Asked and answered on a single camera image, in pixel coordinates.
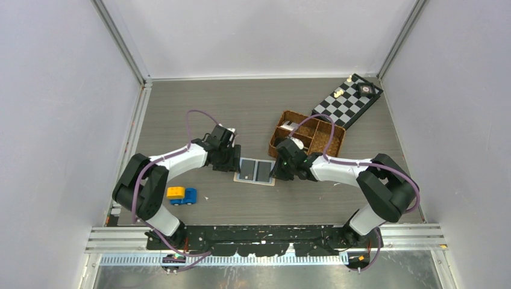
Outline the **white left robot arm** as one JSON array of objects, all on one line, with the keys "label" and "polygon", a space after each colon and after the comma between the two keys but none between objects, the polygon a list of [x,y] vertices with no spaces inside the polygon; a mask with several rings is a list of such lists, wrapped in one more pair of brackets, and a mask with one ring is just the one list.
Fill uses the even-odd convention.
[{"label": "white left robot arm", "polygon": [[184,244],[184,223],[164,205],[167,183],[190,170],[208,165],[218,172],[238,172],[241,146],[236,130],[216,125],[203,138],[164,155],[133,155],[117,181],[112,199],[161,233],[170,249]]}]

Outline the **black VIP card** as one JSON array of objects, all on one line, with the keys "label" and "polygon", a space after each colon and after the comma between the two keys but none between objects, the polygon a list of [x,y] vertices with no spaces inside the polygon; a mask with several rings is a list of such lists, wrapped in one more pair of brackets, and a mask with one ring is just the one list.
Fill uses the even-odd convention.
[{"label": "black VIP card", "polygon": [[253,181],[256,163],[256,160],[242,159],[238,179],[241,181]]}]

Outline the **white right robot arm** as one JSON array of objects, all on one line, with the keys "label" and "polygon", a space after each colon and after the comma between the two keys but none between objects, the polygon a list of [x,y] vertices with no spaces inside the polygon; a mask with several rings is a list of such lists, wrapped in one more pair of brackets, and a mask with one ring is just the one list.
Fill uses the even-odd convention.
[{"label": "white right robot arm", "polygon": [[380,225],[396,223],[419,205],[417,183],[386,154],[364,160],[329,157],[323,153],[307,155],[291,138],[281,141],[276,151],[274,178],[332,181],[361,190],[366,206],[357,210],[340,231],[340,239],[352,247],[361,246]]}]

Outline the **beige leather card holder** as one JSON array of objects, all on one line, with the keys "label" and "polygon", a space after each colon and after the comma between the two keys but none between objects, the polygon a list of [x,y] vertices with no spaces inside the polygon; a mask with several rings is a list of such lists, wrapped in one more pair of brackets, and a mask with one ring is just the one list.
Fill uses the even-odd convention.
[{"label": "beige leather card holder", "polygon": [[233,178],[234,182],[241,182],[241,183],[246,183],[246,184],[266,185],[266,186],[274,186],[275,185],[275,179],[274,178],[272,178],[272,181],[270,183],[263,183],[263,182],[257,182],[256,181],[256,173],[257,173],[258,162],[259,161],[269,161],[269,162],[272,162],[273,165],[274,165],[275,164],[275,160],[258,160],[258,159],[253,159],[253,158],[241,158],[240,161],[242,159],[256,160],[257,163],[255,165],[254,180],[253,181],[241,181],[241,180],[238,179],[239,172],[235,172],[234,173],[234,178]]}]

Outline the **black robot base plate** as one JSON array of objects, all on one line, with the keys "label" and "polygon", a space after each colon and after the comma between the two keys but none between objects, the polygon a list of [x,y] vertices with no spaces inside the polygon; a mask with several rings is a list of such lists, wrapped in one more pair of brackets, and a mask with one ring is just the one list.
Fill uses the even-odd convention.
[{"label": "black robot base plate", "polygon": [[347,249],[368,252],[383,244],[380,231],[359,237],[341,225],[186,225],[165,241],[154,231],[145,235],[149,250],[173,246],[210,256],[282,256],[289,249],[299,257],[334,256]]}]

